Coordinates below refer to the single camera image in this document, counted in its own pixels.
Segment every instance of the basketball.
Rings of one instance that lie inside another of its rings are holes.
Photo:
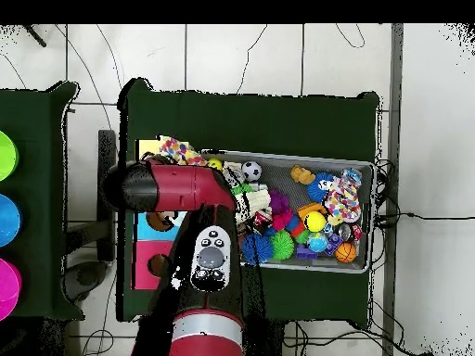
[[[335,257],[340,262],[349,263],[356,258],[356,248],[351,243],[341,243],[335,251]]]

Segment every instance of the blue bowl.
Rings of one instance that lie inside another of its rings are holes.
[[[10,243],[21,225],[19,208],[8,197],[0,194],[0,247]]]

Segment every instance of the yellow ball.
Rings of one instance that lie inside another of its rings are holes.
[[[322,213],[311,211],[305,216],[303,223],[310,232],[320,232],[325,227],[327,220]]]
[[[223,163],[219,159],[208,159],[208,166],[218,171],[223,171]]]

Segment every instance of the green bowl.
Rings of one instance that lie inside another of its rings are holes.
[[[5,133],[0,131],[0,182],[17,168],[18,163],[17,147]]]

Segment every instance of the colorful toy pile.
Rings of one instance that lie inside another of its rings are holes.
[[[361,216],[359,171],[345,169],[338,177],[295,165],[290,176],[306,185],[313,203],[292,211],[288,196],[276,189],[267,191],[265,184],[256,186],[263,172],[257,162],[241,165],[210,159],[208,165],[224,172],[237,197],[237,232],[244,261],[311,261],[323,255],[349,263],[356,258],[363,234],[356,223]]]

